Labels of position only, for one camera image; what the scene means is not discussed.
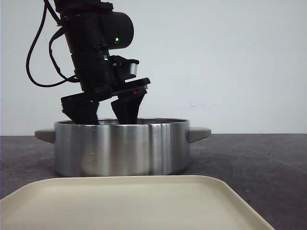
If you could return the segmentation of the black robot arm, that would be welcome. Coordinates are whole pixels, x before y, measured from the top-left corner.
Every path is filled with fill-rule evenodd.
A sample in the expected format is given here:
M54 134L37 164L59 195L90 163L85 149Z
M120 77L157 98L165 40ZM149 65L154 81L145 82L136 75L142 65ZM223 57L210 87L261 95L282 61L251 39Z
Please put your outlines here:
M59 35L65 35L82 92L62 97L62 111L79 125L97 125L101 101L116 97L111 107L122 125L136 124L148 78L137 79L136 59L110 55L128 47L134 27L130 17L115 12L109 2L57 0Z

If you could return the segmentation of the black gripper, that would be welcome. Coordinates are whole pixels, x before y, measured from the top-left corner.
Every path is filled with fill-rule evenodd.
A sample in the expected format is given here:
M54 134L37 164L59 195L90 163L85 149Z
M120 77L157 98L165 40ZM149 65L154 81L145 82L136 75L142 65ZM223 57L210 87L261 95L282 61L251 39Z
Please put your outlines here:
M79 50L71 55L75 76L80 80L84 93L61 98L62 112L78 125L98 125L98 101L118 95L111 103L120 124L137 124L138 112L146 92L128 92L147 88L149 78L138 80L128 73L130 63L139 64L136 59L111 56L99 48Z

